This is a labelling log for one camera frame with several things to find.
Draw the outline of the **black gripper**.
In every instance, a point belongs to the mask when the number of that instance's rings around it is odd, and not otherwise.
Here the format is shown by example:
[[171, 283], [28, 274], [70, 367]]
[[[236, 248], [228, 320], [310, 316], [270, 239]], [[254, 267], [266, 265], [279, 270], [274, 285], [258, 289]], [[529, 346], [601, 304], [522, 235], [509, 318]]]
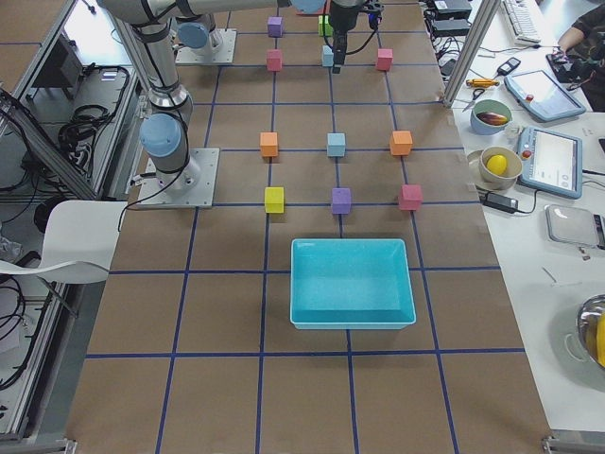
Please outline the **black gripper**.
[[331, 0], [329, 24], [333, 32], [333, 66], [332, 73], [339, 74], [344, 65], [347, 52], [347, 33], [356, 26], [357, 16], [361, 11], [359, 0]]

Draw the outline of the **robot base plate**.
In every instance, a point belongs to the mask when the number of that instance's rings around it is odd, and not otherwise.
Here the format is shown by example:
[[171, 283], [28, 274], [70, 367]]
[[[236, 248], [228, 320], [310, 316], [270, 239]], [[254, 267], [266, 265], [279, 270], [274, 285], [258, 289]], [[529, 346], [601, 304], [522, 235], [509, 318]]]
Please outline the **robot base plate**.
[[177, 32], [179, 39], [177, 65], [225, 65], [232, 64], [237, 32], [233, 28], [216, 28], [208, 31], [201, 24], [191, 27], [182, 25]]
[[150, 158], [138, 195], [139, 204], [148, 208], [211, 208], [213, 206], [219, 148], [190, 148], [189, 163], [182, 173], [157, 172]]

